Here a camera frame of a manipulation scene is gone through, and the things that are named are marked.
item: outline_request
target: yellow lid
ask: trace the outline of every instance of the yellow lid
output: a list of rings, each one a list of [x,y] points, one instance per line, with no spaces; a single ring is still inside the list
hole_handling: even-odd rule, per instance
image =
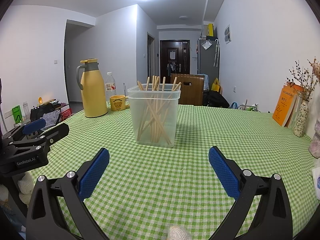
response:
[[[97,58],[91,58],[86,60],[81,60],[80,63],[92,63],[92,62],[98,62]]]

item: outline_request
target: green checkered tablecloth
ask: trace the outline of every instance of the green checkered tablecloth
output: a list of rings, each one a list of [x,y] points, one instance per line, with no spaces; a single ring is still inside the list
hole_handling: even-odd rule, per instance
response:
[[[230,210],[227,196],[208,161],[210,147],[258,176],[279,173],[297,234],[319,204],[310,169],[310,138],[280,127],[271,114],[203,106],[179,106],[175,145],[160,148],[135,143],[130,109],[89,119],[81,111],[65,121],[69,135],[51,147],[49,164],[33,170],[58,178],[91,160],[101,147],[110,163],[91,198],[84,201],[110,239],[166,239],[170,225],[183,225],[193,239],[207,240]],[[254,217],[256,197],[241,228]],[[72,232],[77,229],[61,199]]]

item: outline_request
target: metal screw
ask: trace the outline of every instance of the metal screw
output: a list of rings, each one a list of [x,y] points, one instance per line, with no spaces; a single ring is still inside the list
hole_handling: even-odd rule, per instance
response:
[[[277,174],[277,173],[275,175],[273,175],[273,177],[275,177],[275,179],[277,179],[277,180],[281,179],[281,176],[279,174]]]
[[[43,181],[45,179],[45,176],[41,175],[38,177],[38,181]]]
[[[243,171],[243,174],[245,175],[245,176],[251,176],[251,174],[252,174],[252,172],[251,171],[249,171],[249,170],[244,170]]]
[[[69,171],[69,172],[67,173],[67,177],[68,177],[68,178],[72,178],[72,177],[74,177],[74,175],[75,175],[75,172],[74,172],[74,171]]]

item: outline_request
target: thermos handle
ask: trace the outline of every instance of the thermos handle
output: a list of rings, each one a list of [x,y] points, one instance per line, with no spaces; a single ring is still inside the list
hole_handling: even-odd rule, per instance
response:
[[[76,78],[77,78],[78,86],[80,87],[81,90],[83,90],[83,85],[81,84],[80,79],[79,79],[80,68],[85,68],[85,65],[81,65],[81,66],[77,67],[77,70],[76,70]]]

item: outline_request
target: red basket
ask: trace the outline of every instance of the red basket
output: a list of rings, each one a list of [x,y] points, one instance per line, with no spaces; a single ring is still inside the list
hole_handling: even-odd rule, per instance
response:
[[[69,116],[72,115],[71,108],[67,109],[66,111],[63,111],[61,115],[62,115],[62,121],[66,120]]]

